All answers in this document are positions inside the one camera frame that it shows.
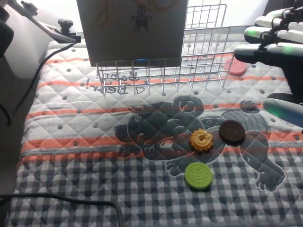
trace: gray surface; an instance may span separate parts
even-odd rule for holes
[[[0,103],[11,113],[30,83],[30,79],[16,78],[5,59],[0,60]],[[25,103],[16,113],[12,125],[7,125],[3,112],[0,112],[0,194],[12,193],[15,188],[16,169],[21,148],[25,117],[33,102],[36,86]],[[9,204],[0,207],[0,227]]]

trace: black symbol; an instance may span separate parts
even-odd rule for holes
[[[145,28],[146,31],[149,31],[149,22],[151,21],[151,16],[146,16],[145,7],[140,5],[137,11],[138,15],[133,16],[133,21],[135,22],[135,31],[140,32],[140,28]]]

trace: quilted mat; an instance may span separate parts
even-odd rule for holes
[[[52,42],[47,54],[61,47]],[[271,93],[290,93],[289,86],[279,68],[247,67],[224,88],[211,81],[207,89],[109,88],[104,95],[84,42],[54,56],[25,122],[15,193],[116,201],[127,227],[302,226],[302,129],[262,106]],[[228,119],[245,128],[240,146],[218,136]],[[193,153],[189,145],[198,129],[214,137],[209,152]],[[205,192],[184,180],[193,162],[213,173]],[[117,224],[111,207],[31,198],[13,199],[6,220],[8,227]]]

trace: black knob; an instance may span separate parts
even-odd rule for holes
[[[61,27],[62,35],[68,35],[70,33],[70,28],[73,26],[74,22],[72,20],[59,19],[58,24]]]

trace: checkered fabric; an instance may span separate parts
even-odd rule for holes
[[[60,47],[51,43],[48,54]],[[116,201],[127,227],[302,226],[302,129],[262,108],[269,94],[290,92],[280,69],[247,65],[247,72],[241,78],[228,77],[224,88],[213,81],[207,89],[183,84],[178,92],[167,86],[165,93],[152,87],[150,93],[137,90],[134,95],[129,89],[121,95],[112,90],[103,96],[87,57],[85,44],[79,44],[54,56],[43,68],[25,122],[15,193]],[[185,104],[180,97],[187,98]],[[209,153],[186,157],[182,155],[186,149],[175,150],[178,157],[161,152],[181,144],[175,141],[146,147],[150,142],[143,144],[138,136],[130,143],[132,123],[144,117],[136,111],[151,105],[157,111],[177,105],[177,113],[168,120],[172,125],[195,116],[195,124],[174,125],[184,138],[198,125],[215,136],[224,120],[235,119],[243,124],[246,139],[232,147],[216,137]],[[185,106],[190,111],[180,113]],[[145,119],[150,130],[156,128],[156,121]],[[212,185],[205,192],[192,190],[184,180],[184,167],[198,161],[213,172]],[[117,225],[111,207],[42,198],[12,199],[6,219],[8,227]]]

